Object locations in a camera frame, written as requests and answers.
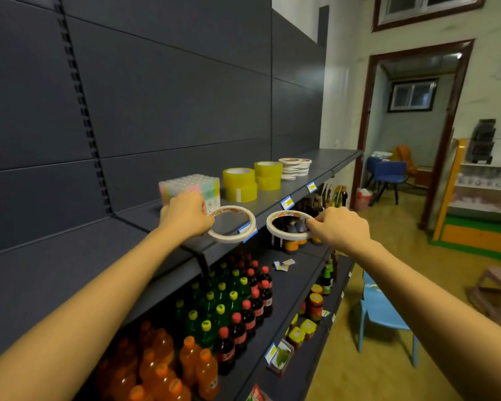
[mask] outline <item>blue plastic chair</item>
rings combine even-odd
[[[358,351],[362,352],[362,342],[364,340],[365,317],[378,325],[391,329],[409,330],[411,329],[403,321],[392,303],[380,291],[374,280],[366,272],[364,277],[364,299],[360,301],[362,312],[360,316],[360,332],[358,334]],[[412,365],[417,367],[418,339],[412,334]]]
[[[390,162],[381,161],[375,166],[375,178],[377,182],[384,183],[378,194],[372,198],[369,207],[373,207],[374,203],[380,200],[384,190],[388,188],[389,184],[393,184],[395,190],[395,205],[399,204],[399,194],[397,193],[397,185],[404,183],[407,180],[405,176],[407,172],[406,162]]]

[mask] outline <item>stack of tape rolls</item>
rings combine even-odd
[[[297,173],[297,177],[302,177],[308,174],[310,171],[310,165],[312,161],[310,159],[301,159],[301,164],[299,166],[299,172]]]
[[[234,167],[223,170],[223,185],[228,201],[249,202],[258,197],[254,169]]]
[[[281,187],[282,163],[256,162],[254,163],[258,190],[271,191]]]
[[[301,167],[301,160],[295,158],[278,159],[282,163],[282,180],[295,180]]]

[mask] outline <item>masking tape roll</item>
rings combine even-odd
[[[224,189],[227,201],[230,202],[249,202],[258,197],[258,183],[253,181],[251,184],[243,187],[226,187]]]
[[[258,177],[278,177],[282,174],[282,163],[280,162],[256,162],[254,163],[254,172]]]
[[[290,234],[289,232],[284,232],[284,231],[281,231],[280,229],[277,229],[273,225],[273,221],[276,218],[280,218],[281,216],[296,216],[296,217],[302,218],[302,219],[312,218],[310,215],[305,214],[305,213],[300,212],[300,211],[289,211],[289,210],[276,211],[273,214],[269,215],[267,217],[267,221],[266,221],[267,230],[269,232],[271,232],[271,235],[274,235],[278,238],[286,239],[288,241],[304,241],[305,239],[308,239],[312,236],[311,232],[302,232],[300,234]]]
[[[281,187],[281,177],[281,174],[276,177],[257,177],[256,181],[258,182],[258,190],[278,190]]]
[[[239,235],[221,235],[221,234],[218,234],[217,232],[214,232],[213,230],[210,229],[208,231],[208,235],[211,236],[212,238],[214,238],[214,240],[216,242],[220,242],[220,243],[243,242],[244,240],[246,240],[248,237],[250,237],[254,233],[254,229],[256,228],[256,218],[254,218],[254,214],[246,208],[238,207],[237,205],[225,205],[225,206],[222,206],[218,209],[215,209],[214,211],[210,211],[208,213],[208,215],[216,217],[217,215],[223,214],[225,212],[235,212],[235,213],[246,215],[250,221],[250,225],[248,226],[247,229],[245,229],[244,232],[242,232]]]
[[[223,185],[225,188],[240,188],[255,183],[254,169],[234,167],[223,170]]]

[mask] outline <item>ceiling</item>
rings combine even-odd
[[[454,73],[459,54],[388,60],[381,63],[390,80]]]

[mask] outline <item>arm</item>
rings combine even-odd
[[[501,327],[372,241],[367,221],[329,208],[308,227],[375,280],[453,387],[466,399],[501,400]]]
[[[208,230],[202,196],[183,194],[160,226],[0,356],[0,400],[70,400],[167,255]]]

